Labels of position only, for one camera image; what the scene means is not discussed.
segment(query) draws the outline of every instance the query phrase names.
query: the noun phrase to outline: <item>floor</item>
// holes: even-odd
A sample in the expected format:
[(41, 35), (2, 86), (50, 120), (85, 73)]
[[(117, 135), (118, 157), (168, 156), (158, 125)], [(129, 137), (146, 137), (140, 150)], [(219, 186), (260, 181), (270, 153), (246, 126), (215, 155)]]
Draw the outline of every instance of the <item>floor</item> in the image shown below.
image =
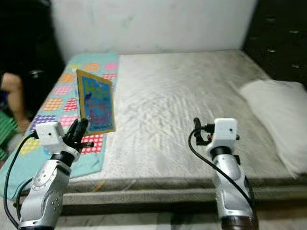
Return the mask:
[[(9, 203), (12, 212), (15, 209)], [(307, 207), (259, 213), (261, 230), (306, 230)], [(0, 199), (1, 230), (12, 230)], [(116, 214), (60, 217), (56, 230), (220, 230), (215, 214)]]

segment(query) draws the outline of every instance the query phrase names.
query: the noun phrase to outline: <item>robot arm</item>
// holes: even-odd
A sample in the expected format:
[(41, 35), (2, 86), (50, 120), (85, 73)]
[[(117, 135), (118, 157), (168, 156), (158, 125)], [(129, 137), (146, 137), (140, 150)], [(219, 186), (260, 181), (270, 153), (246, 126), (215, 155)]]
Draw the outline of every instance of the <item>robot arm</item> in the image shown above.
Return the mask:
[(88, 122), (82, 119), (72, 124), (64, 135), (59, 122), (36, 126), (41, 144), (52, 156), (46, 161), (31, 182), (31, 190), (21, 208), (18, 226), (21, 230), (53, 230), (62, 210), (63, 194), (68, 186), (71, 164), (77, 161), (83, 147), (93, 143), (81, 143)]
[[(194, 119), (195, 128), (200, 128), (198, 118)], [(230, 177), (251, 199), (245, 174), (240, 167), (238, 156), (233, 155), (234, 144), (239, 139), (237, 121), (232, 118), (215, 119), (214, 124), (208, 124), (204, 130), (210, 133), (208, 141), (203, 141), (201, 130), (195, 132), (197, 145), (206, 145), (206, 153), (214, 165)], [(219, 218), (224, 230), (256, 230), (255, 213), (247, 199), (234, 187), (228, 179), (214, 171), (213, 182), (216, 187), (216, 202)]]

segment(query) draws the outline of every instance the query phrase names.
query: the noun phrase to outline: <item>person's leg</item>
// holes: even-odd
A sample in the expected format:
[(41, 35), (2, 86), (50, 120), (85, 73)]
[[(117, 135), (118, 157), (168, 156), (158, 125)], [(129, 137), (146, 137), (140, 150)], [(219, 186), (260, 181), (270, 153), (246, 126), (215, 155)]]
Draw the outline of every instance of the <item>person's leg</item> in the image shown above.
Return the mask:
[(8, 93), (8, 106), (18, 125), (18, 131), (23, 133), (30, 125), (25, 114), (23, 83), (19, 76), (5, 73), (2, 77), (1, 90)]

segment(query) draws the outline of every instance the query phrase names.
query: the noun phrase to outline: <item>bed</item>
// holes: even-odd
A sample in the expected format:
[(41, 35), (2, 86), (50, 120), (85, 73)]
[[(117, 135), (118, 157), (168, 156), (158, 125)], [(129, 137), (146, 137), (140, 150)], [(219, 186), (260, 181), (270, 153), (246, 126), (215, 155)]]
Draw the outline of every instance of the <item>bed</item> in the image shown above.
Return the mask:
[(211, 168), (188, 149), (193, 118), (238, 120), (235, 153), (256, 199), (307, 198), (307, 177), (293, 179), (238, 89), (269, 79), (243, 52), (120, 56), (117, 131), (108, 134), (101, 172), (71, 179), (64, 204), (164, 204), (215, 200)]

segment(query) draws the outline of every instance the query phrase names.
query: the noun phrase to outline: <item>black cable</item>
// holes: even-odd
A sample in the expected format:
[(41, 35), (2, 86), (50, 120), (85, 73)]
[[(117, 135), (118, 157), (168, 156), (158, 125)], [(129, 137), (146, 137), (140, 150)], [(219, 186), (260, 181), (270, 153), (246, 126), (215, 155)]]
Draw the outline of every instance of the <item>black cable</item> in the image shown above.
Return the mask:
[(208, 165), (210, 165), (213, 169), (215, 169), (217, 172), (219, 172), (225, 179), (227, 179), (241, 194), (242, 196), (246, 199), (246, 201), (248, 202), (252, 212), (253, 212), (253, 215), (255, 218), (253, 218), (253, 222), (257, 222), (257, 225), (255, 225), (256, 229), (258, 229), (258, 219), (257, 219), (257, 214), (256, 214), (256, 211), (255, 211), (255, 208), (254, 208), (254, 202), (253, 202), (253, 190), (249, 184), (249, 181), (247, 180), (247, 184), (248, 184), (248, 187), (249, 187), (249, 190), (251, 192), (251, 197), (252, 199), (250, 199), (248, 197), (248, 195), (242, 190), (242, 188), (237, 185), (237, 183), (231, 179), (226, 173), (224, 173), (219, 167), (217, 167), (215, 164), (211, 163), (209, 160), (207, 160), (206, 158), (204, 158), (203, 156), (201, 156), (192, 146), (192, 143), (191, 143), (191, 139), (192, 139), (192, 136), (194, 133), (198, 132), (198, 131), (201, 131), (201, 130), (205, 130), (205, 127), (200, 127), (200, 128), (196, 128), (194, 129), (190, 135), (189, 135), (189, 139), (188, 139), (188, 144), (189, 144), (189, 148), (191, 149), (191, 151), (198, 157), (200, 158), (202, 161), (204, 161), (205, 163), (207, 163)]
[(19, 189), (18, 191), (18, 194), (17, 194), (17, 198), (16, 198), (16, 211), (17, 211), (17, 217), (18, 219), (20, 220), (20, 196), (21, 196), (21, 193), (23, 192), (23, 189), (27, 186), (27, 184), (29, 184), (31, 181), (32, 181), (33, 177), (29, 180), (27, 180), (26, 183), (24, 183), (21, 188)]
[(18, 223), (17, 221), (14, 219), (14, 217), (11, 215), (10, 211), (9, 211), (9, 208), (8, 208), (8, 202), (7, 202), (7, 193), (8, 193), (8, 184), (9, 184), (9, 178), (10, 178), (10, 174), (11, 174), (11, 170), (12, 170), (12, 167), (18, 157), (18, 154), (21, 150), (21, 148), (23, 147), (23, 145), (25, 144), (25, 142), (29, 139), (29, 138), (32, 138), (32, 137), (35, 137), (34, 134), (30, 134), (28, 135), (25, 139), (23, 139), (23, 141), (21, 142), (21, 144), (19, 145), (16, 153), (15, 153), (15, 156), (9, 166), (9, 169), (8, 169), (8, 173), (6, 174), (6, 178), (5, 178), (5, 184), (4, 184), (4, 195), (3, 195), (3, 204), (4, 204), (4, 211), (6, 213), (6, 215), (8, 216), (8, 218), (10, 219), (10, 221), (12, 222), (12, 224), (15, 226), (15, 228), (18, 228)]

